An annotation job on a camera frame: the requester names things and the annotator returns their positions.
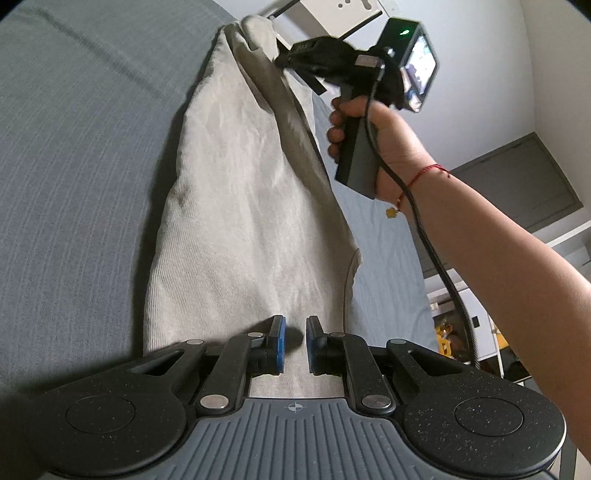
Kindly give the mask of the person's right forearm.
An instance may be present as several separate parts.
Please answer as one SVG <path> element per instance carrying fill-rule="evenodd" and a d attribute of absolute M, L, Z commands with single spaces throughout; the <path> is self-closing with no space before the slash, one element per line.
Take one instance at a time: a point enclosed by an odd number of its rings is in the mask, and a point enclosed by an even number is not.
<path fill-rule="evenodd" d="M 566 260 L 446 172 L 411 186 L 440 255 L 485 306 L 590 453 L 590 284 Z"/>

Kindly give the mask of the person's right hand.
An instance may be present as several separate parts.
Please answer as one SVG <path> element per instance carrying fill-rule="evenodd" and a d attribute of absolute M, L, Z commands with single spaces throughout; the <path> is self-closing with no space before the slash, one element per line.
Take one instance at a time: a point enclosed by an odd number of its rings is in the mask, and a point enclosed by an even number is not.
<path fill-rule="evenodd" d="M 339 148 L 346 138 L 346 120 L 366 115 L 366 96 L 345 101 L 332 99 L 331 127 L 327 132 L 329 155 L 339 162 Z M 380 155 L 388 167 L 411 187 L 428 173 L 442 173 L 415 132 L 402 116 L 379 101 L 370 103 L 369 119 L 375 129 Z"/>

